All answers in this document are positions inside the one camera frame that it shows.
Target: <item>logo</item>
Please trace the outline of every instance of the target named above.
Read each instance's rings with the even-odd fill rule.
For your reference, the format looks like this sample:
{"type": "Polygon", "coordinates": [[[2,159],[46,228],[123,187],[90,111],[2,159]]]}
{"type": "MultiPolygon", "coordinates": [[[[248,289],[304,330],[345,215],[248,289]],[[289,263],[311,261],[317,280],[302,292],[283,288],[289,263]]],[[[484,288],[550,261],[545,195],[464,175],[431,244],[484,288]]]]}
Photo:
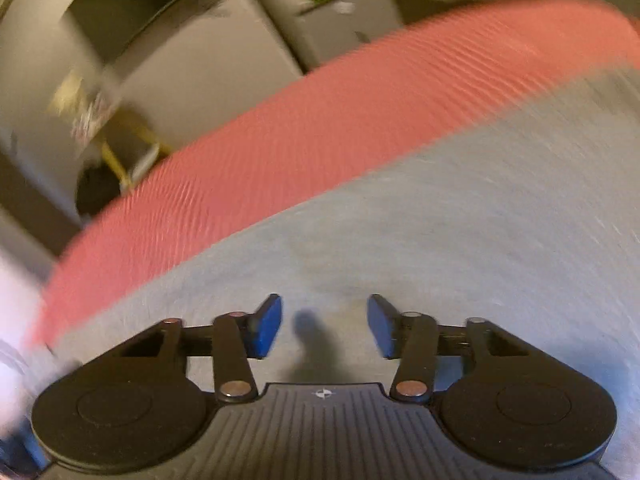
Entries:
{"type": "Polygon", "coordinates": [[[327,390],[326,388],[323,388],[322,390],[318,390],[314,393],[314,395],[316,397],[318,397],[319,399],[325,400],[328,399],[329,397],[331,397],[334,393],[331,390],[327,390]]]}

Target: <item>metal rivet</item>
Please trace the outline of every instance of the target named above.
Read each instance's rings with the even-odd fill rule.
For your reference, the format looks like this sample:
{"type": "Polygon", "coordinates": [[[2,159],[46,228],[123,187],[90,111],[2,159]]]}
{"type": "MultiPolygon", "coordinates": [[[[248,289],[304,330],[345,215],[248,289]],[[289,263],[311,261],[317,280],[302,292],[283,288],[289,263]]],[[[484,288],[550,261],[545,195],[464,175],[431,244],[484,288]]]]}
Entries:
{"type": "Polygon", "coordinates": [[[403,397],[421,397],[429,389],[422,381],[401,381],[396,384],[396,392],[403,397]]]}
{"type": "Polygon", "coordinates": [[[229,381],[220,386],[225,397],[244,397],[251,393],[251,385],[246,381],[229,381]]]}

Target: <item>gray carpet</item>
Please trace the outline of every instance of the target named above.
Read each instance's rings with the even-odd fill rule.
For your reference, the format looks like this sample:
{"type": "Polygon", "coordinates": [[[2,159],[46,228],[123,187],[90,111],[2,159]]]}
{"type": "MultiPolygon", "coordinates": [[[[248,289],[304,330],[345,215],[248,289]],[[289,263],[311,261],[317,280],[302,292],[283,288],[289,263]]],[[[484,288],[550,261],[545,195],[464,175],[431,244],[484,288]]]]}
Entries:
{"type": "MultiPolygon", "coordinates": [[[[491,319],[601,383],[603,464],[640,478],[640,73],[599,73],[231,236],[63,338],[88,360],[163,317],[204,324],[270,292],[265,381],[381,381],[372,292],[443,324],[491,319]]],[[[210,363],[191,377],[210,388],[210,363]]]]}

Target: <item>red blanket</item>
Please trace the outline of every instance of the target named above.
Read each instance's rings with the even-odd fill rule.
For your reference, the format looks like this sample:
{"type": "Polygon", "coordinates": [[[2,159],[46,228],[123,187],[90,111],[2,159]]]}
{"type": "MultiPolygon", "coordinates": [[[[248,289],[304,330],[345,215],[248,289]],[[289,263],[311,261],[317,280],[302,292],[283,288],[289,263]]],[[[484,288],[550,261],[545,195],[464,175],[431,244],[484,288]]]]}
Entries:
{"type": "Polygon", "coordinates": [[[222,238],[593,68],[640,38],[589,0],[519,0],[421,23],[341,57],[176,153],[63,255],[34,341],[222,238]]]}

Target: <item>white cabinet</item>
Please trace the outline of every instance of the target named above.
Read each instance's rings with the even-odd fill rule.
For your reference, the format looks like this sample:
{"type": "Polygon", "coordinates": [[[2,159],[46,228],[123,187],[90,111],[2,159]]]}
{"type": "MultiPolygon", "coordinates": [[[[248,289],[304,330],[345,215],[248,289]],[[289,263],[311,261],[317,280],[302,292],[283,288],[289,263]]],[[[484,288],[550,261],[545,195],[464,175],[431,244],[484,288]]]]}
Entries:
{"type": "Polygon", "coordinates": [[[122,83],[124,100],[175,148],[281,90],[300,70],[246,0],[189,20],[122,83]]]}
{"type": "Polygon", "coordinates": [[[296,24],[311,52],[305,59],[311,67],[402,27],[394,0],[334,0],[300,14],[296,24]]]}

